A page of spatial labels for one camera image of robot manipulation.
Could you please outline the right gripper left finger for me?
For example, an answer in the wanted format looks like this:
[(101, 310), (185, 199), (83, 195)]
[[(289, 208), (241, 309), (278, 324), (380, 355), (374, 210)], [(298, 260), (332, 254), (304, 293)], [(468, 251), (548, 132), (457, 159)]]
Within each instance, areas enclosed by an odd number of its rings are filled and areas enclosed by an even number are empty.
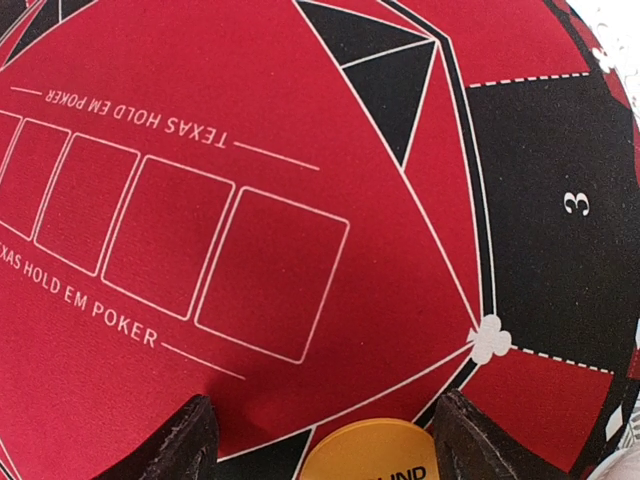
[(219, 426), (211, 399), (195, 395), (99, 479), (212, 479)]

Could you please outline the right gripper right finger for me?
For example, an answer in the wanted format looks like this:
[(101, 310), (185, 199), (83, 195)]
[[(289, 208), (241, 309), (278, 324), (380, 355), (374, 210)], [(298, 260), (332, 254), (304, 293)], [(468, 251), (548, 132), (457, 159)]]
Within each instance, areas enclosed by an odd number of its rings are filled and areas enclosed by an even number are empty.
[(433, 432), (442, 479), (569, 477), (513, 439), (457, 389), (437, 401)]

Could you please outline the orange big blind button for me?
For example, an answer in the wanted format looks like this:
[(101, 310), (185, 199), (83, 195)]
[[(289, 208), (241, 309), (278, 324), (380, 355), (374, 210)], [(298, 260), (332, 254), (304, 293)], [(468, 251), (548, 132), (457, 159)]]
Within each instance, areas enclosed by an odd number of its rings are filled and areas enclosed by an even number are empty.
[(307, 456), (301, 479), (438, 479), (435, 443), (404, 420), (375, 418), (329, 434)]

